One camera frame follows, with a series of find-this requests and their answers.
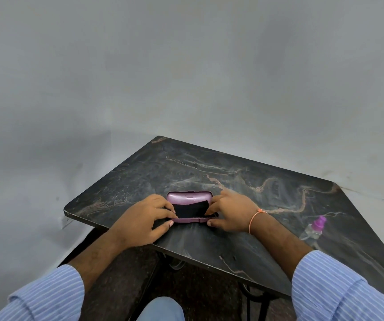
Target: dark brown floor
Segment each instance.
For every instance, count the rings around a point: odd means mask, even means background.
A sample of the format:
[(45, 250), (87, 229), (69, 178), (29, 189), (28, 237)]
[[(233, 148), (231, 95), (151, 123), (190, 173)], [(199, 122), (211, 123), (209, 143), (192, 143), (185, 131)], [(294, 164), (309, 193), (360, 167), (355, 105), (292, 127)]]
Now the dark brown floor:
[[(150, 249), (123, 252), (86, 295), (80, 320), (125, 320), (156, 263), (157, 255)], [(175, 299), (186, 320), (246, 320), (246, 300), (237, 283), (192, 265), (187, 264), (175, 273), (163, 273), (147, 301), (159, 296)], [(259, 308), (258, 303), (251, 303), (251, 320), (258, 319)], [(295, 319), (291, 302), (271, 302), (267, 321)]]

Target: person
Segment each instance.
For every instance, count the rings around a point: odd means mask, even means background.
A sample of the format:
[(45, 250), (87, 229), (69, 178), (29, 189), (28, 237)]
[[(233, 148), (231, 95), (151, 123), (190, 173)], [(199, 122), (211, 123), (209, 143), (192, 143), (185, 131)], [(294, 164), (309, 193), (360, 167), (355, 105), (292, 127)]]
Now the person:
[[(224, 219), (208, 226), (255, 236), (292, 281), (292, 301), (298, 320), (384, 320), (384, 295), (366, 280), (328, 255), (313, 250), (260, 210), (248, 197), (227, 189), (214, 196), (206, 214)], [(152, 229), (157, 219), (175, 218), (173, 205), (150, 195), (132, 205), (114, 225), (69, 264), (11, 294), (0, 320), (77, 320), (84, 294), (122, 251), (150, 244), (173, 225)], [(150, 302), (139, 321), (184, 321), (183, 310), (169, 297)]]

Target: table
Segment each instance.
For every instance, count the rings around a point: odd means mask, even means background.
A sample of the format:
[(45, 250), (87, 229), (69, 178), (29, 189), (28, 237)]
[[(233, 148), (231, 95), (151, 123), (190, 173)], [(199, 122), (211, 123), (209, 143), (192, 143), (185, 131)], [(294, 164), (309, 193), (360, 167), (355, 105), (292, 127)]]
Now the table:
[[(327, 217), (318, 249), (365, 277), (384, 294), (384, 244), (331, 181), (158, 136), (73, 199), (65, 215), (109, 228), (147, 195), (229, 188), (250, 197), (296, 235)], [(279, 297), (291, 283), (265, 248), (245, 233), (205, 224), (175, 224), (156, 250)]]

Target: blue striped shirt sleeve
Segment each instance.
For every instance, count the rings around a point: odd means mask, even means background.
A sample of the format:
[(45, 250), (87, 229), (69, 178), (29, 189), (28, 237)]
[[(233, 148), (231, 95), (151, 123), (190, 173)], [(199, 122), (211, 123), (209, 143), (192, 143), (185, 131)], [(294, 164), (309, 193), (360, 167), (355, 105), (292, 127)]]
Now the blue striped shirt sleeve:
[(77, 270), (63, 265), (9, 295), (0, 321), (78, 320), (84, 295)]
[(292, 300), (299, 321), (384, 321), (384, 295), (318, 250), (296, 267)]

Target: purple bottle cap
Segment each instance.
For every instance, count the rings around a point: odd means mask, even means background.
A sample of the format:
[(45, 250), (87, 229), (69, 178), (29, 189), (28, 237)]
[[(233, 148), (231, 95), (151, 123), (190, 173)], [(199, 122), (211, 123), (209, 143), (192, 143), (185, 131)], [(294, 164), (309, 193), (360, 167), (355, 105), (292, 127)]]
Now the purple bottle cap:
[(321, 232), (324, 229), (324, 223), (326, 223), (326, 221), (327, 218), (325, 218), (324, 216), (320, 216), (314, 221), (314, 223), (312, 223), (311, 227), (314, 231)]

